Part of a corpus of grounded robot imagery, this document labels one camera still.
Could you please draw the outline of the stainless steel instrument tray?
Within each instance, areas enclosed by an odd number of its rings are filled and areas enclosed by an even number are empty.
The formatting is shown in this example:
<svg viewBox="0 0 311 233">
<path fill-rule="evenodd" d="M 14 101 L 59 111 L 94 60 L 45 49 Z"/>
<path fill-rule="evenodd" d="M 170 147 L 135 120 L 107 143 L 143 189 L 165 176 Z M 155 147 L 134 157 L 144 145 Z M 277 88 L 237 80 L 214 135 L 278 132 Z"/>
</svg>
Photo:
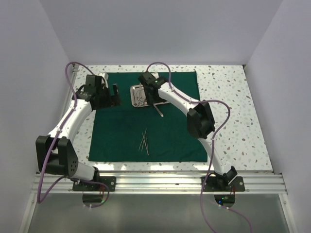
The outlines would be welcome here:
<svg viewBox="0 0 311 233">
<path fill-rule="evenodd" d="M 142 108 L 148 106 L 144 89 L 141 84 L 133 85 L 130 87 L 130 97 L 133 107 Z"/>
</svg>

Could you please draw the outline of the dark green surgical cloth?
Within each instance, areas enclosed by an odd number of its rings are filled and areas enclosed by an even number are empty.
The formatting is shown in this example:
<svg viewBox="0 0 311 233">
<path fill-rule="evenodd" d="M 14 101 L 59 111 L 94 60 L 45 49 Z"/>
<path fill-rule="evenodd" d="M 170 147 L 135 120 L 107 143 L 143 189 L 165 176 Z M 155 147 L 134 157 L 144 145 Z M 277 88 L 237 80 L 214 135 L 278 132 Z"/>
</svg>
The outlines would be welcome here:
<svg viewBox="0 0 311 233">
<path fill-rule="evenodd" d="M 186 116 L 172 104 L 136 108 L 130 87 L 139 83 L 139 73 L 108 74 L 109 85 L 117 84 L 121 105 L 95 113 L 89 160 L 92 162 L 206 162 L 202 144 L 187 130 Z M 149 156 L 138 150 L 147 129 Z"/>
</svg>

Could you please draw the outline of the thin steel tweezers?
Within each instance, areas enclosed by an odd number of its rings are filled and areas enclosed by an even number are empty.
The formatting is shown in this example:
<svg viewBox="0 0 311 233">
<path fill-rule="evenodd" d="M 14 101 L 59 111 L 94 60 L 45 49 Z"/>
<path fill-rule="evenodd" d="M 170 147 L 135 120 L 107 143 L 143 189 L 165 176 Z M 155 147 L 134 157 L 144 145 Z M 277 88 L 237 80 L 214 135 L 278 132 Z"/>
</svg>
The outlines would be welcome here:
<svg viewBox="0 0 311 233">
<path fill-rule="evenodd" d="M 146 149 L 146 152 L 147 152 L 147 155 L 149 156 L 149 150 L 148 150 L 148 142 L 147 142 L 147 133 L 143 133 L 143 143 L 145 145 L 145 149 Z"/>
<path fill-rule="evenodd" d="M 147 138 L 146 138 L 147 129 L 142 133 L 142 140 L 140 142 L 138 150 L 143 151 L 143 149 L 148 149 L 147 147 Z"/>
</svg>

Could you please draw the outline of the steel scalpel handle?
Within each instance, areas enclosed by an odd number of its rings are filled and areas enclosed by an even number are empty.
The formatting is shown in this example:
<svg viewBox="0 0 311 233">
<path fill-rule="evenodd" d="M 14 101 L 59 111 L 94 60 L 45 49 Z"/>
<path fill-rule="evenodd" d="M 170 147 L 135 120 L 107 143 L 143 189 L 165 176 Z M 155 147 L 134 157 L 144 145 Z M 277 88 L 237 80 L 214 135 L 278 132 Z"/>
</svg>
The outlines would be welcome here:
<svg viewBox="0 0 311 233">
<path fill-rule="evenodd" d="M 153 107 L 156 109 L 156 111 L 159 113 L 161 117 L 164 117 L 163 113 L 159 110 L 159 108 L 155 104 L 153 104 Z"/>
</svg>

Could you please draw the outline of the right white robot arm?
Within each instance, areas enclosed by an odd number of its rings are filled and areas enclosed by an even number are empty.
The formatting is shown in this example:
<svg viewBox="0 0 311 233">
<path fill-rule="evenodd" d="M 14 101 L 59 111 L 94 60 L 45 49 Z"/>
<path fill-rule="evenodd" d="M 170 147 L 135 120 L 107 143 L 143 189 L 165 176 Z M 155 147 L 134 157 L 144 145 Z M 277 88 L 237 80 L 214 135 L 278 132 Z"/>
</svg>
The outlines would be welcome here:
<svg viewBox="0 0 311 233">
<path fill-rule="evenodd" d="M 208 178 L 204 184 L 211 186 L 214 190 L 226 191 L 231 188 L 238 173 L 215 150 L 217 130 L 209 103 L 207 101 L 199 102 L 192 100 L 187 95 L 177 94 L 178 89 L 169 83 L 165 77 L 155 77 L 148 71 L 142 73 L 138 80 L 143 87 L 148 105 L 168 102 L 186 116 L 189 134 L 202 144 L 214 168 L 213 176 Z"/>
</svg>

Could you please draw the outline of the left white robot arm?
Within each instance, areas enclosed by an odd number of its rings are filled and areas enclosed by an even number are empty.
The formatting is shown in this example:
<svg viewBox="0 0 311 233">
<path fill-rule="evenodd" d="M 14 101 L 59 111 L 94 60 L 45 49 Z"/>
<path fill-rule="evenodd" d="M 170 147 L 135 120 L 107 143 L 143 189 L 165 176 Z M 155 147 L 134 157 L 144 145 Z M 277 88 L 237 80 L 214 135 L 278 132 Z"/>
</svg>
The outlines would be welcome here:
<svg viewBox="0 0 311 233">
<path fill-rule="evenodd" d="M 101 178 L 93 166 L 79 162 L 73 141 L 82 123 L 95 110 L 121 104 L 117 84 L 108 85 L 108 74 L 87 75 L 86 82 L 72 97 L 69 109 L 47 136 L 35 142 L 38 168 L 41 172 L 84 180 L 89 190 L 97 190 Z"/>
</svg>

